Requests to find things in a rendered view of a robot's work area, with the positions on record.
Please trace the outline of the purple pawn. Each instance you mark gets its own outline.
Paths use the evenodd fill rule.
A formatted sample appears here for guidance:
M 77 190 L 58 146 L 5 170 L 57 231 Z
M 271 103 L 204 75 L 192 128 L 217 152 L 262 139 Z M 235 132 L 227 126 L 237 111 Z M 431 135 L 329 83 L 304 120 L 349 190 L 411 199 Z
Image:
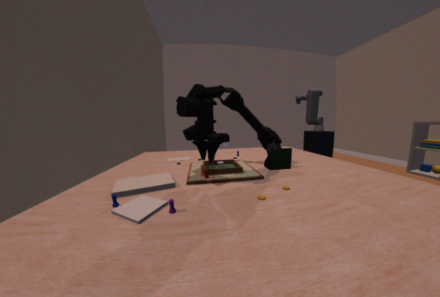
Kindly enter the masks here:
M 175 213 L 176 209 L 174 208 L 174 200 L 170 199 L 168 202 L 169 202 L 169 206 L 170 206 L 169 212 L 170 213 Z

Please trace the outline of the brown board border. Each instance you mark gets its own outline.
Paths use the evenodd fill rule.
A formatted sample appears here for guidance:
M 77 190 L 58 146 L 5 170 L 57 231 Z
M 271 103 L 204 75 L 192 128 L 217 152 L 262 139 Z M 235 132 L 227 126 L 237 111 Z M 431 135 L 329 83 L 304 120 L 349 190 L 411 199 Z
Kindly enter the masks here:
M 191 164 L 192 163 L 195 163 L 195 162 L 191 162 Z M 197 184 L 207 184 L 207 183 L 218 184 L 218 183 L 228 183 L 228 182 L 264 179 L 264 175 L 262 175 L 261 173 L 256 171 L 254 168 L 252 168 L 252 166 L 250 166 L 249 164 L 246 163 L 249 167 L 252 168 L 252 170 L 254 170 L 255 172 L 258 172 L 261 176 L 248 176 L 248 177 L 244 177 L 244 178 L 233 178 L 233 179 L 213 179 L 213 180 L 202 180 L 202 181 L 200 181 L 200 180 L 189 181 L 190 175 L 191 175 L 190 174 L 190 172 L 191 172 L 191 164 L 190 164 L 190 167 L 189 167 L 189 174 L 188 174 L 188 178 L 187 178 L 187 185 L 197 185 Z M 214 175 L 208 175 L 208 176 L 227 175 L 227 174 L 238 174 L 238 173 L 214 174 Z M 203 165 L 201 165 L 201 176 L 205 176 L 204 175 Z

